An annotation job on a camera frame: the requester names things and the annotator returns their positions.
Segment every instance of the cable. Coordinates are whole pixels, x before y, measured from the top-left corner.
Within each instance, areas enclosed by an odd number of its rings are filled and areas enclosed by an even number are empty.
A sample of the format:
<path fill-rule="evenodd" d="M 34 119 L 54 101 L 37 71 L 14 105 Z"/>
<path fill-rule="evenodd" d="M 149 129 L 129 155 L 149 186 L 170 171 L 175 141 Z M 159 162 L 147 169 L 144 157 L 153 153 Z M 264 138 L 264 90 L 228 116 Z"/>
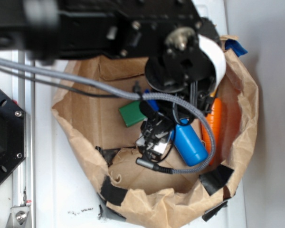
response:
<path fill-rule="evenodd" d="M 110 85 L 107 85 L 107 84 L 104 84 L 104 83 L 101 83 L 101 82 L 98 82 L 98 81 L 95 81 L 95 80 L 92 80 L 89 78 L 84 78 L 84 77 L 72 75 L 72 74 L 66 74 L 66 73 L 62 73 L 62 72 L 51 71 L 51 70 L 42 69 L 42 68 L 38 68 L 38 67 L 34 67 L 34 66 L 27 66 L 27 65 L 23 65 L 23 64 L 19 64 L 19 63 L 14 63 L 12 61 L 8 61 L 8 60 L 1 59 L 1 58 L 0 58 L 0 66 L 14 68 L 14 69 L 17 69 L 20 71 L 27 71 L 27 72 L 31 72 L 34 74 L 64 79 L 64 80 L 68 80 L 68 81 L 74 81 L 74 82 L 85 84 L 88 86 L 93 86 L 93 87 L 99 88 L 101 90 L 104 90 L 106 92 L 109 92 L 115 96 L 119 96 L 119 97 L 126 98 L 129 100 L 140 100 L 141 99 L 141 97 L 138 94 L 126 92 L 126 91 L 123 91 L 121 89 L 112 87 Z M 177 105 L 182 106 L 183 108 L 187 109 L 190 113 L 195 115 L 200 120 L 200 122 L 204 125 L 207 133 L 209 134 L 211 151 L 209 153 L 208 158 L 196 168 L 187 169 L 187 170 L 174 170 L 174 169 L 172 169 L 171 172 L 172 173 L 193 173 L 193 172 L 202 171 L 204 168 L 206 168 L 208 166 L 209 162 L 211 161 L 211 159 L 213 158 L 214 153 L 215 153 L 215 140 L 214 140 L 214 135 L 212 133 L 212 130 L 211 130 L 204 114 L 199 109 L 194 107 L 192 104 L 188 103 L 187 101 L 184 101 L 183 99 L 180 99 L 179 97 L 172 96 L 170 94 L 164 94 L 164 93 L 148 93 L 147 94 L 147 93 L 145 93 L 142 95 L 142 99 L 143 100 L 168 101 L 168 102 L 172 102 L 172 103 L 175 103 Z"/>
<path fill-rule="evenodd" d="M 115 95 L 103 95 L 103 94 L 88 93 L 88 92 L 85 92 L 83 90 L 76 89 L 76 88 L 73 88 L 73 87 L 70 87 L 70 86 L 66 86 L 66 85 L 62 85 L 62 84 L 58 84 L 58 83 L 53 83 L 53 82 L 48 82 L 48 81 L 37 79 L 37 78 L 33 78 L 33 77 L 28 77 L 28 76 L 22 75 L 20 73 L 15 73 L 15 72 L 12 72 L 10 70 L 3 69 L 1 67 L 0 67 L 0 72 L 3 72 L 5 74 L 9 74 L 9 75 L 15 75 L 15 76 L 17 76 L 19 78 L 26 79 L 26 80 L 29 80 L 29 81 L 33 81 L 33 82 L 37 82 L 37 83 L 41 83 L 41 84 L 45 84 L 45 85 L 49 85 L 49 86 L 54 86 L 54 87 L 58 87 L 58 88 L 61 88 L 61 89 L 66 89 L 66 90 L 69 90 L 71 92 L 74 92 L 74 93 L 77 93 L 77 94 L 80 94 L 80 95 L 84 95 L 84 96 L 96 97 L 96 98 L 119 98 L 119 97 L 117 97 Z"/>

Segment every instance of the black plastic mount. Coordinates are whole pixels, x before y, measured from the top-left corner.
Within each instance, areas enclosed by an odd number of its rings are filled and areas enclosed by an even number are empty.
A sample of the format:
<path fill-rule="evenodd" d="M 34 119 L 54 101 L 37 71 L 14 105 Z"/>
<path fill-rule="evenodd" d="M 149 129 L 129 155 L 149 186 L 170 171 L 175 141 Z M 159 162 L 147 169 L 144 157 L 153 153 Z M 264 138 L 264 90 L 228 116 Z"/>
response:
<path fill-rule="evenodd" d="M 25 159 L 25 112 L 0 90 L 0 185 Z"/>

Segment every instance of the white surface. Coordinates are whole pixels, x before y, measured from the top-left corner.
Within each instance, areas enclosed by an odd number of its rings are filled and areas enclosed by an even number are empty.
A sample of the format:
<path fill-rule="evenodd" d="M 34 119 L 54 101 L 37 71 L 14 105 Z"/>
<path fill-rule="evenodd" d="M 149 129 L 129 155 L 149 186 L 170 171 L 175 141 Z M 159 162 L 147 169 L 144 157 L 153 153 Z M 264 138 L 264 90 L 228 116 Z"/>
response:
<path fill-rule="evenodd" d="M 244 176 L 248 228 L 285 227 L 285 0 L 226 0 L 229 33 L 260 86 L 255 154 Z"/>

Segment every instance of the blue cylinder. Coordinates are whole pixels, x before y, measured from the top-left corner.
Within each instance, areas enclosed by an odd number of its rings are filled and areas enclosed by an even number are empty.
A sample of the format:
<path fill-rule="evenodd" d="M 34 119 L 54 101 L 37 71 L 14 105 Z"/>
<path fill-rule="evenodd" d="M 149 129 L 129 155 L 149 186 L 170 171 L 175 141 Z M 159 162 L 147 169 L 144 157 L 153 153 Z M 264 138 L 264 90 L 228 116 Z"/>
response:
<path fill-rule="evenodd" d="M 181 157 L 188 166 L 194 166 L 208 157 L 208 152 L 201 143 L 199 137 L 191 127 L 176 125 L 176 134 L 174 138 L 174 131 L 172 132 L 171 139 L 174 139 L 174 145 L 179 151 Z"/>

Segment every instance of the green eraser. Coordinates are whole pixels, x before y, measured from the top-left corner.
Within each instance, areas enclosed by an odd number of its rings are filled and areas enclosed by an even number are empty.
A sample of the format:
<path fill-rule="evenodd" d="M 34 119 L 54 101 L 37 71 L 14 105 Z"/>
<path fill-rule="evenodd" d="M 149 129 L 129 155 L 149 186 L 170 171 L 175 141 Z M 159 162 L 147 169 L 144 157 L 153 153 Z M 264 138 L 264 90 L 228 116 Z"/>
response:
<path fill-rule="evenodd" d="M 139 104 L 140 101 L 134 101 L 119 108 L 119 112 L 127 127 L 130 127 L 146 118 L 139 109 Z"/>

